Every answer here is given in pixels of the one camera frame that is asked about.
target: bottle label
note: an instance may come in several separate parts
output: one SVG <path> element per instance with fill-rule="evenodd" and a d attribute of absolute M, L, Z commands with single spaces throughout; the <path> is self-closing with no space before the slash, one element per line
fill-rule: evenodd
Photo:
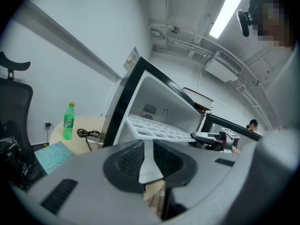
<path fill-rule="evenodd" d="M 64 127 L 65 128 L 72 128 L 74 123 L 74 119 L 66 119 L 64 120 Z"/>

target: white grid tray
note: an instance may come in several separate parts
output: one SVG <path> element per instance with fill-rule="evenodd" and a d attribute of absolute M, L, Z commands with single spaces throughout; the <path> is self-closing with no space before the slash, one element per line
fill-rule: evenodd
<path fill-rule="evenodd" d="M 129 114 L 126 123 L 136 139 L 160 139 L 171 142 L 195 142 L 189 133 L 161 122 Z"/>

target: black office chair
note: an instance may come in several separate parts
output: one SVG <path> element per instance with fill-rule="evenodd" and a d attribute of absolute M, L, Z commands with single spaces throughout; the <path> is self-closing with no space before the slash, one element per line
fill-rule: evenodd
<path fill-rule="evenodd" d="M 14 81 L 14 70 L 25 71 L 29 68 L 30 62 L 12 62 L 4 52 L 0 52 L 0 65 L 8 69 L 7 79 L 0 78 L 0 139 L 12 138 L 17 141 L 21 149 L 21 161 L 26 163 L 28 168 L 26 178 L 23 180 L 29 186 L 42 176 L 27 135 L 27 115 L 33 90 L 27 84 Z M 4 163 L 1 166 L 5 167 L 0 169 L 8 169 Z"/>

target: fluorescent light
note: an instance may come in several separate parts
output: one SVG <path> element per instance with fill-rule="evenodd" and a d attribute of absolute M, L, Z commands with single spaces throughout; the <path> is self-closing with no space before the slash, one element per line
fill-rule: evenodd
<path fill-rule="evenodd" d="M 225 3 L 221 9 L 219 16 L 212 29 L 210 30 L 210 35 L 215 38 L 218 38 L 226 25 L 228 24 L 230 18 L 235 12 L 241 0 L 225 0 Z"/>

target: round table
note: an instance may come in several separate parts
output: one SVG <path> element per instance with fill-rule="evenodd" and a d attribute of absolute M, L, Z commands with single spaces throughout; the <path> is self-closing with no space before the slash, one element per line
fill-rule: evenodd
<path fill-rule="evenodd" d="M 101 132 L 104 121 L 105 121 L 104 117 L 75 116 L 74 124 L 73 124 L 73 132 L 72 132 L 73 135 L 71 140 L 65 140 L 62 136 L 64 131 L 64 126 L 62 121 L 53 130 L 50 136 L 49 145 L 62 141 L 65 144 L 65 146 L 68 149 L 70 149 L 72 153 L 74 153 L 74 155 L 78 156 L 83 153 L 90 152 L 90 149 L 86 141 L 77 135 L 77 130 L 83 128 L 86 131 L 97 130 Z M 92 149 L 92 152 L 98 150 L 97 144 L 91 142 L 89 144 L 90 144 L 90 148 Z M 165 181 L 163 180 L 151 184 L 147 184 L 146 193 L 143 195 L 144 200 L 147 200 L 152 196 L 154 196 L 154 194 L 156 194 L 163 187 L 164 184 Z"/>

